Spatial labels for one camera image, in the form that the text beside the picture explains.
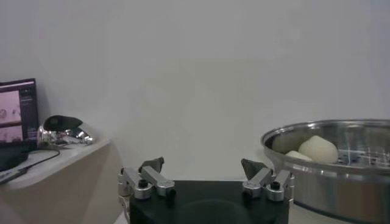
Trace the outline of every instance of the bowl rim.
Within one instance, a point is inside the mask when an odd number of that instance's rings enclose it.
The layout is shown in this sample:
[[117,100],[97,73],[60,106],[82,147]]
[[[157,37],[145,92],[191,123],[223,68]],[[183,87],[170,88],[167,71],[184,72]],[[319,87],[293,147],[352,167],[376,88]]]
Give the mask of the bowl rim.
[[286,156],[282,153],[276,152],[266,146],[265,142],[271,137],[278,135],[280,133],[285,133],[287,131],[294,130],[297,127],[307,127],[307,126],[316,126],[316,125],[328,125],[328,124],[352,124],[352,125],[376,125],[379,127],[389,127],[390,129],[390,120],[387,119],[330,119],[330,120],[319,120],[319,121],[308,121],[290,124],[282,126],[279,128],[274,128],[271,131],[266,132],[261,137],[261,144],[263,145],[265,151],[270,153],[272,156],[276,156],[284,162],[290,162],[299,166],[317,168],[320,170],[333,171],[337,173],[350,173],[350,174],[371,174],[371,175],[390,175],[390,168],[386,167],[353,167],[340,164],[322,164],[316,163],[313,161],[305,161],[302,159],[293,158]]

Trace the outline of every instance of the laptop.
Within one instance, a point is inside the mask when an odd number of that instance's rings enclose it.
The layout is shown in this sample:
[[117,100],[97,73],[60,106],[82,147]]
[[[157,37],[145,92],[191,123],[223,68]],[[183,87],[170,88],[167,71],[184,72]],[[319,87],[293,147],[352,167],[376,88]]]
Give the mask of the laptop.
[[0,151],[37,149],[38,126],[35,79],[0,82]]

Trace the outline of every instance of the screw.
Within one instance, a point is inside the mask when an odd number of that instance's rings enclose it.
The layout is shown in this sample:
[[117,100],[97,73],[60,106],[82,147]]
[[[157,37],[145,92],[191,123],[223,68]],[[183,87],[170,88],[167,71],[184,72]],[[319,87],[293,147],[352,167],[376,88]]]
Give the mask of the screw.
[[249,203],[252,200],[252,193],[248,191],[243,192],[243,199],[245,203]]
[[167,191],[166,191],[166,197],[168,198],[168,199],[172,199],[173,197],[175,197],[176,196],[176,190],[175,189],[168,189]]
[[280,188],[280,183],[279,182],[274,181],[274,182],[271,183],[271,189],[272,190],[279,190],[279,188]]
[[147,184],[148,184],[148,182],[147,182],[146,180],[142,179],[142,180],[140,180],[140,181],[138,182],[138,187],[139,187],[139,188],[146,188],[146,187],[147,187]]

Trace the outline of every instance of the chrome object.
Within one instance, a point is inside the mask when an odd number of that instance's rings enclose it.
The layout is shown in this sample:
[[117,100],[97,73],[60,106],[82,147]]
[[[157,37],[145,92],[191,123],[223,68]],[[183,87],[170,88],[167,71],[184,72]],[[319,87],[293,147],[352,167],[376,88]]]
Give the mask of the chrome object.
[[[337,146],[337,164],[284,155],[314,135]],[[275,171],[288,170],[296,177],[298,205],[349,222],[390,223],[389,120],[293,124],[266,133],[261,141]]]
[[157,194],[160,196],[172,197],[176,194],[175,182],[167,180],[150,166],[142,167],[141,177],[152,183],[156,187]]
[[90,145],[96,142],[96,135],[91,135],[91,133],[90,128],[81,121],[77,127],[60,131],[47,130],[43,124],[38,128],[38,148],[73,149]]

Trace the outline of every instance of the metal pot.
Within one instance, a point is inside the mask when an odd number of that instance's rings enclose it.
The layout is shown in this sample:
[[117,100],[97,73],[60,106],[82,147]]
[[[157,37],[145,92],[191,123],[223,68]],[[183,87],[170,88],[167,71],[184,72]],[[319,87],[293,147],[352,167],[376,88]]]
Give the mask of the metal pot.
[[[318,135],[337,146],[337,164],[284,154]],[[357,223],[390,223],[390,121],[330,120],[293,124],[266,133],[265,154],[296,176],[295,203]]]

